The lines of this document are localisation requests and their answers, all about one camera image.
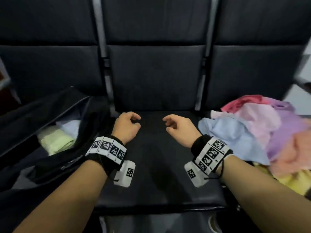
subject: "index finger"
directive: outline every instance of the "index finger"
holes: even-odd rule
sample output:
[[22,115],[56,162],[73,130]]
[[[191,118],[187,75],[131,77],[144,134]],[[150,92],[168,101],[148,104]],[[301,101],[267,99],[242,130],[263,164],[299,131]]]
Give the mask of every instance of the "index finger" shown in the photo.
[[126,116],[129,117],[130,119],[133,119],[133,120],[140,120],[141,117],[137,114],[137,113],[134,113],[134,112],[127,112],[126,113]]
[[176,114],[170,114],[168,116],[165,116],[163,118],[163,121],[168,121],[169,119],[171,119],[171,120],[173,120],[174,122],[177,123],[178,121],[180,121],[181,118],[182,118],[181,116],[178,116]]

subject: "person's left arm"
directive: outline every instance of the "person's left arm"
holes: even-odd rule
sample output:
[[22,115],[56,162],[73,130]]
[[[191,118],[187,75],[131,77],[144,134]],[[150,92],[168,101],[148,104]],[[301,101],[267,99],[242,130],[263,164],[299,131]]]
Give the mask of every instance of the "person's left arm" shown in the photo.
[[[117,118],[112,136],[125,145],[140,129],[132,120],[141,117],[133,112]],[[103,167],[93,160],[85,161],[64,183],[50,194],[13,233],[82,232],[107,180]]]

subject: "purple shirt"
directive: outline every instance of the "purple shirt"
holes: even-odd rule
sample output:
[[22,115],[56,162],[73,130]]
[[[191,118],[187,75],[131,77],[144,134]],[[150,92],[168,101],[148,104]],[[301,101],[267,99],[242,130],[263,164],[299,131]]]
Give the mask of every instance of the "purple shirt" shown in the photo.
[[295,108],[286,101],[278,101],[272,98],[267,98],[270,105],[277,111],[281,118],[281,126],[276,130],[266,147],[267,156],[270,161],[277,158],[277,155],[289,141],[292,134],[305,131],[308,125],[301,117],[294,113]]

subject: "bag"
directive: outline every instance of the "bag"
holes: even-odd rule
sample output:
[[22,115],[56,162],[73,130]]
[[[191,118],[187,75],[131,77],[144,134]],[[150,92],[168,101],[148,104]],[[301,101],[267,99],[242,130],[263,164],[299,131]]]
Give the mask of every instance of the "bag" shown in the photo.
[[[81,111],[81,122],[72,148],[40,160],[29,158],[40,150],[37,132],[73,109]],[[109,135],[113,124],[106,97],[88,97],[73,87],[0,117],[1,232],[12,232],[66,180],[84,162],[98,133]]]

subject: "white wall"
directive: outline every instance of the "white wall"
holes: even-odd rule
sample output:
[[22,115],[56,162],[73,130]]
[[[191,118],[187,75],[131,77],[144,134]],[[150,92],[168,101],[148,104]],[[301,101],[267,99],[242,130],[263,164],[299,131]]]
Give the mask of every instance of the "white wall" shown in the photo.
[[[311,40],[305,49],[305,54],[311,54]],[[311,57],[299,76],[311,82]],[[311,115],[311,95],[297,85],[292,86],[284,101],[288,101],[295,106],[296,114]]]

